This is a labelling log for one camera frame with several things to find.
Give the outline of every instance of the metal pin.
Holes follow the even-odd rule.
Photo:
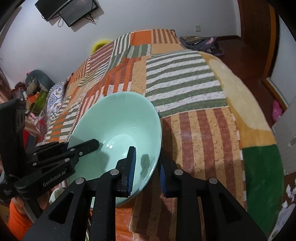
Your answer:
[[[84,179],[82,178],[82,177],[79,177],[79,178],[77,178],[76,180],[75,180],[75,183],[76,184],[81,184],[81,183],[83,183],[84,182]]]
[[[111,175],[117,175],[119,173],[119,171],[117,169],[113,169],[110,171]]]
[[[214,177],[211,177],[209,179],[209,182],[212,183],[212,184],[217,184],[218,183],[218,180],[216,178],[214,178]]]
[[[183,174],[183,171],[181,169],[177,169],[174,171],[174,173],[178,176],[181,176]]]

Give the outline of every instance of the mint green bowl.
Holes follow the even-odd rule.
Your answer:
[[[79,159],[76,172],[68,178],[87,180],[100,177],[114,169],[117,161],[126,158],[128,148],[136,148],[136,169],[133,191],[129,198],[116,198],[123,205],[137,195],[148,183],[160,154],[161,124],[152,103],[134,92],[108,95],[94,104],[79,120],[69,141],[69,147],[97,139],[97,151]]]

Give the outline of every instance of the bedspread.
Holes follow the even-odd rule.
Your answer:
[[[283,190],[275,138],[253,95],[218,58],[184,49],[173,30],[123,35],[71,77],[44,143],[68,141],[83,114],[118,91],[145,95],[159,113],[165,155],[194,177],[217,177],[270,232]],[[117,240],[174,240],[176,205],[161,194],[155,171],[116,209]],[[201,223],[204,230],[202,212]]]

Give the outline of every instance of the pink slipper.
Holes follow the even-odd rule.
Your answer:
[[[283,109],[281,108],[279,102],[277,100],[274,100],[274,102],[272,103],[272,115],[271,115],[274,122],[277,122],[282,114],[283,114]]]

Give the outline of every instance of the wall outlet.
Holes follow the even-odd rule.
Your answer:
[[[195,30],[196,32],[200,32],[200,25],[195,25],[195,26],[194,26],[194,30]]]

